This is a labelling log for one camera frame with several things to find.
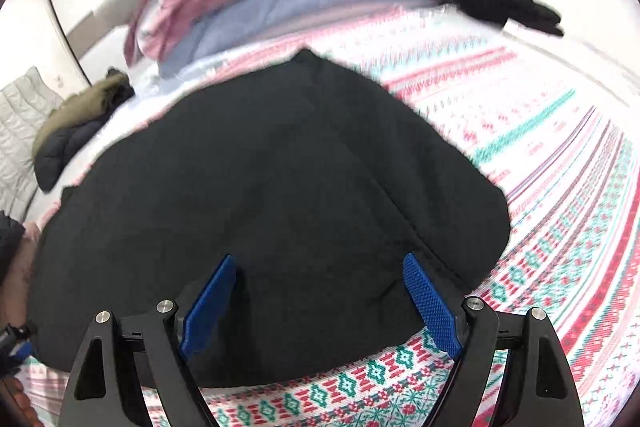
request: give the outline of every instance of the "blue gripper pad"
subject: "blue gripper pad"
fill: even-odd
[[[22,346],[20,346],[18,351],[16,351],[14,357],[16,358],[16,360],[20,360],[21,362],[24,362],[27,359],[27,357],[30,357],[32,354],[33,354],[33,346],[31,346],[30,342],[25,342],[24,344],[22,344]]]
[[[462,346],[456,334],[456,320],[413,253],[404,257],[402,277],[436,347],[457,359]]]
[[[227,255],[184,319],[180,352],[185,359],[189,360],[206,347],[235,285],[236,262]]]

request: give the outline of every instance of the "metal screw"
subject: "metal screw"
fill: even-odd
[[[158,306],[156,306],[156,310],[160,313],[168,313],[174,309],[174,303],[171,301],[161,301],[158,302]]]
[[[538,319],[539,321],[543,321],[546,318],[546,312],[542,308],[532,308],[531,315],[533,315],[534,319]]]
[[[478,311],[484,308],[484,302],[482,302],[482,299],[479,299],[478,297],[469,297],[466,300],[466,305],[475,311]]]
[[[97,315],[95,315],[95,321],[98,324],[104,324],[106,321],[108,321],[111,318],[111,314],[110,312],[100,312]]]

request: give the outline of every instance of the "bed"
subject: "bed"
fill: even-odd
[[[609,426],[640,380],[640,79],[584,44],[520,26],[503,32],[454,7],[351,18],[198,60],[171,78],[151,68],[137,95],[76,156],[29,217],[43,225],[62,187],[111,143],[189,92],[287,60],[308,47],[382,84],[426,118],[507,195],[511,239],[475,295],[500,311],[543,307],[569,360],[585,425]],[[474,425],[487,425],[505,352]],[[225,427],[421,425],[452,362],[426,331],[366,360],[297,381],[203,389]],[[66,375],[29,359],[20,374],[55,425]],[[154,425],[168,422],[145,390]]]

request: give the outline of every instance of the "black puffer jacket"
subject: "black puffer jacket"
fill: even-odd
[[[113,91],[104,115],[73,127],[58,129],[47,137],[33,159],[36,180],[41,190],[49,192],[53,189],[71,159],[100,131],[118,106],[133,94],[133,88],[127,81]]]

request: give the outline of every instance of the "fair isle pattern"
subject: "fair isle pattern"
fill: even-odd
[[[597,100],[581,94],[581,79],[448,10],[394,10],[270,42],[200,87],[303,46],[385,86],[504,190],[513,232],[476,295],[501,311],[544,307],[585,424],[609,426],[640,378],[640,163]],[[496,353],[475,427],[489,422],[505,361]],[[223,427],[417,426],[450,367],[423,330],[326,374],[202,392]],[[23,376],[41,418],[55,425],[65,376],[34,360]],[[154,425],[168,426],[157,394],[145,390],[145,399]]]

